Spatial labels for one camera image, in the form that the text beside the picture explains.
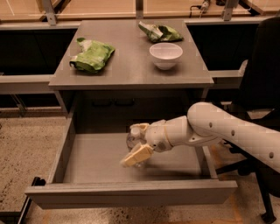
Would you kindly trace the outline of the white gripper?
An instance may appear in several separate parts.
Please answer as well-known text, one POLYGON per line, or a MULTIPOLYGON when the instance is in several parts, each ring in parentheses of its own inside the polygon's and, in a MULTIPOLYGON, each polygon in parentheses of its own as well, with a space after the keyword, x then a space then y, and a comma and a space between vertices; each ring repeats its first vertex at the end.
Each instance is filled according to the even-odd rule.
POLYGON ((169 151, 172 146, 166 136, 165 125, 166 120, 151 124, 144 122, 131 125, 130 134, 133 137, 144 137, 146 144, 137 143, 134 147, 129 148, 129 153, 121 160, 120 165, 131 167, 141 163, 152 156, 153 150, 156 152, 169 151))

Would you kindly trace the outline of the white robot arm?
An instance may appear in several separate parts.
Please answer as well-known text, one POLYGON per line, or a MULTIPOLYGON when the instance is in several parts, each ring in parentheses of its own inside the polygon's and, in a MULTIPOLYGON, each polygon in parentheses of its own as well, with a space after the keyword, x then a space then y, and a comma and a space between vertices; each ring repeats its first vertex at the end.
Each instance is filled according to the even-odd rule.
POLYGON ((250 156, 280 172, 280 132, 230 115, 208 102, 193 104, 186 115, 152 124, 130 126, 127 145, 131 148, 121 161, 124 167, 143 162, 156 152, 179 145, 207 146, 226 140, 250 156))

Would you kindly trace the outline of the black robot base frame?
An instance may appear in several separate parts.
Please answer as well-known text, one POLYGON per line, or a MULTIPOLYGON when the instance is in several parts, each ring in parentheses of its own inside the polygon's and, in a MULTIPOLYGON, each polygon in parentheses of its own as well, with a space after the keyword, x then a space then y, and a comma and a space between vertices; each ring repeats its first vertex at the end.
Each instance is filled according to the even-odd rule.
MULTIPOLYGON (((35 177, 31 186, 44 186, 46 181, 43 178, 35 177)), ((0 212, 0 224, 25 224, 25 218, 32 204, 32 199, 26 196, 24 204, 19 212, 0 212)))

